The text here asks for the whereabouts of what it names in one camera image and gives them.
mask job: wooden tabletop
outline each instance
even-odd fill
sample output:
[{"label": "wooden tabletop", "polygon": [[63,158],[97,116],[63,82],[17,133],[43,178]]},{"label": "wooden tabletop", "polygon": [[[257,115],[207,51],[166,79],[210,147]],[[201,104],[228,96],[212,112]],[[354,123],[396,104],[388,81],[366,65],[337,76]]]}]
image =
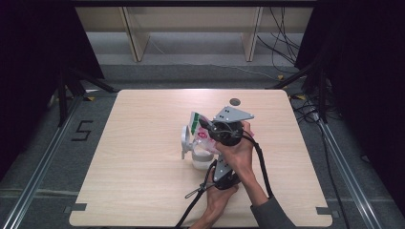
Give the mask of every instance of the wooden tabletop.
[{"label": "wooden tabletop", "polygon": [[[76,204],[74,226],[174,226],[199,187],[205,171],[196,170],[191,154],[181,159],[181,128],[191,112],[212,118],[231,98],[250,119],[260,144],[271,189],[296,226],[330,226],[331,216],[297,121],[284,91],[278,90],[124,90],[111,111]],[[265,190],[256,154],[253,167]],[[243,185],[214,226],[253,227],[250,201]],[[185,225],[205,210],[206,195]]]}]

